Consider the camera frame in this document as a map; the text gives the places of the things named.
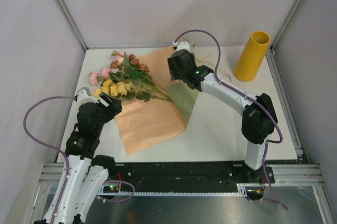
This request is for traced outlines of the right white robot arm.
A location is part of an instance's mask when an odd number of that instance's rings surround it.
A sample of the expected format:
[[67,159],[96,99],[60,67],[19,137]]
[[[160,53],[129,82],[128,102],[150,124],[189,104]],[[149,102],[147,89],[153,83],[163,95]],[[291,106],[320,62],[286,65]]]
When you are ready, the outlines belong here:
[[196,66],[194,54],[186,48],[176,48],[167,61],[171,79],[181,80],[189,88],[217,98],[241,116],[247,151],[240,176],[248,182],[256,182],[266,170],[269,135],[276,130],[280,136],[278,143],[283,140],[271,98],[265,93],[248,94],[222,81],[211,68]]

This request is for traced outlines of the artificial flower bouquet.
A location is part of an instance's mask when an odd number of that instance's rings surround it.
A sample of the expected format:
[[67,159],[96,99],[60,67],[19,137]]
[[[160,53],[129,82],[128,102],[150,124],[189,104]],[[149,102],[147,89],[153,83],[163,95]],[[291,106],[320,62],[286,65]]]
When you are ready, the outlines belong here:
[[148,66],[140,63],[134,54],[114,51],[111,57],[113,60],[109,67],[88,75],[89,82],[98,87],[93,93],[94,97],[104,93],[112,98],[128,101],[172,100],[152,79]]

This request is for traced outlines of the aluminium frame rail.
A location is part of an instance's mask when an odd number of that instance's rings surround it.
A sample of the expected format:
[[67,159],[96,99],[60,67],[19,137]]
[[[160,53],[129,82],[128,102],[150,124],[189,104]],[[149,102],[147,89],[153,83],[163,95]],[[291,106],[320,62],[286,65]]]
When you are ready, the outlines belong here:
[[281,102],[282,110],[285,114],[285,120],[290,131],[290,136],[295,148],[296,155],[298,159],[302,160],[305,156],[305,151],[303,149],[303,144],[299,132],[298,125],[295,121],[295,116],[291,107],[290,98],[283,80],[279,65],[276,60],[276,53],[268,49],[266,55],[266,60],[271,71],[273,82],[276,87],[278,97]]

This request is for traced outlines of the left aluminium corner post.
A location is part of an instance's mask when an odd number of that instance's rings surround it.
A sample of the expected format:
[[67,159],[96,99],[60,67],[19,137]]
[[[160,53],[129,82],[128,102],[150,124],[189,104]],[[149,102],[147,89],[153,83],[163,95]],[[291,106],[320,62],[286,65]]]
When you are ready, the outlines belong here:
[[65,3],[64,0],[54,0],[56,5],[58,6],[61,14],[63,15],[66,24],[68,25],[68,27],[70,28],[71,32],[73,33],[75,39],[77,40],[78,44],[80,45],[81,49],[85,52],[88,47]]

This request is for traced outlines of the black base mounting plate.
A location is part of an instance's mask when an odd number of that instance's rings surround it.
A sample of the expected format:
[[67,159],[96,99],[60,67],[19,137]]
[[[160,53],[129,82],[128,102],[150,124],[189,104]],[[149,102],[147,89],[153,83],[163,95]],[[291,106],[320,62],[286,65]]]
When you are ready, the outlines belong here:
[[136,192],[236,192],[239,183],[275,182],[271,167],[254,171],[243,161],[116,163],[109,178]]

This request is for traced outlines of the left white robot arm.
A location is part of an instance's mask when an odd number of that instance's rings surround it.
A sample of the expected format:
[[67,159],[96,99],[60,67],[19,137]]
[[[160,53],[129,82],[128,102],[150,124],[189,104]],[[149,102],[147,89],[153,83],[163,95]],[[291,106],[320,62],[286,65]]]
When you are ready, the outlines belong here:
[[77,121],[66,142],[64,170],[53,201],[38,223],[84,223],[103,183],[116,177],[115,160],[95,155],[103,127],[121,113],[121,100],[80,91]]

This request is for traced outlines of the aluminium corner post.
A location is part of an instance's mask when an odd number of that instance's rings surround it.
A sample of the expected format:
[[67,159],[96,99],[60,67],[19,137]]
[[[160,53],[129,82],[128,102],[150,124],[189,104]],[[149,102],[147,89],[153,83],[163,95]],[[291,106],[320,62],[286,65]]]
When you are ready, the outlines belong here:
[[270,45],[271,51],[275,51],[275,49],[277,48],[277,46],[281,42],[283,36],[286,34],[287,30],[289,29],[292,21],[294,20],[296,14],[300,10],[300,7],[302,6],[303,3],[304,3],[304,0],[294,0],[290,10],[288,11],[288,13],[286,15],[286,18],[282,22],[282,25],[281,25],[280,29],[278,30],[278,32],[275,36],[274,41]]
[[73,33],[75,39],[77,40],[78,44],[80,45],[81,49],[85,52],[88,47],[65,3],[64,0],[54,0],[56,5],[58,6],[61,14],[63,15],[66,24],[68,25],[68,27],[70,28],[71,32]]

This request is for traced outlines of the yellow cylindrical vase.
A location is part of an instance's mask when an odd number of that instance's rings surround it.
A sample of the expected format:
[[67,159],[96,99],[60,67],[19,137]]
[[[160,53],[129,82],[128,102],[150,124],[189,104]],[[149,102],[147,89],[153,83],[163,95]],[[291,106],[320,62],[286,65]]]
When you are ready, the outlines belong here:
[[234,76],[243,82],[255,79],[271,38],[268,33],[257,31],[249,37],[234,70]]

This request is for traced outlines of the right aluminium corner post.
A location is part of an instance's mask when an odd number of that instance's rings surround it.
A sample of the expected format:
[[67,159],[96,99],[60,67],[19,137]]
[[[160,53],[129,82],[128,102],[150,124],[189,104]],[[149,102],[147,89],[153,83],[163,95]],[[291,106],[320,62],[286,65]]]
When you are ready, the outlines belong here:
[[277,48],[277,46],[281,42],[283,36],[286,34],[287,30],[289,29],[292,21],[294,20],[296,14],[300,10],[300,7],[302,6],[303,3],[304,3],[304,0],[294,0],[290,10],[288,11],[288,13],[286,15],[286,18],[282,22],[282,25],[281,25],[280,29],[278,30],[278,32],[275,36],[274,41],[270,45],[271,51],[275,51],[275,49]]

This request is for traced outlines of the cream printed ribbon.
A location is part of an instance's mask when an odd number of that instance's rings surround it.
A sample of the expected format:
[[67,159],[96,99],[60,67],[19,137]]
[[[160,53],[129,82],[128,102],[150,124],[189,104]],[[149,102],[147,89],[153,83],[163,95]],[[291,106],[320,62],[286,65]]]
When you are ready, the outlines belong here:
[[[195,43],[191,44],[191,52],[195,55],[197,66],[205,65],[215,71],[215,66],[218,59],[218,51],[216,47],[198,47]],[[219,66],[217,73],[228,82],[232,82],[232,75],[226,69]]]

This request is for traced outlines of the green and peach wrapping paper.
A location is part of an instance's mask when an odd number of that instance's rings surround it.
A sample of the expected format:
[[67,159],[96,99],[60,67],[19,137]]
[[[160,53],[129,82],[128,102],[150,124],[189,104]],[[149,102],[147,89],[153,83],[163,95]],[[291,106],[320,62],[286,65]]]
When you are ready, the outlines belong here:
[[192,114],[198,96],[182,81],[172,81],[167,59],[173,54],[168,46],[140,57],[150,68],[154,82],[170,94],[173,101],[133,99],[123,101],[116,123],[126,155],[135,154],[157,143],[182,134]]

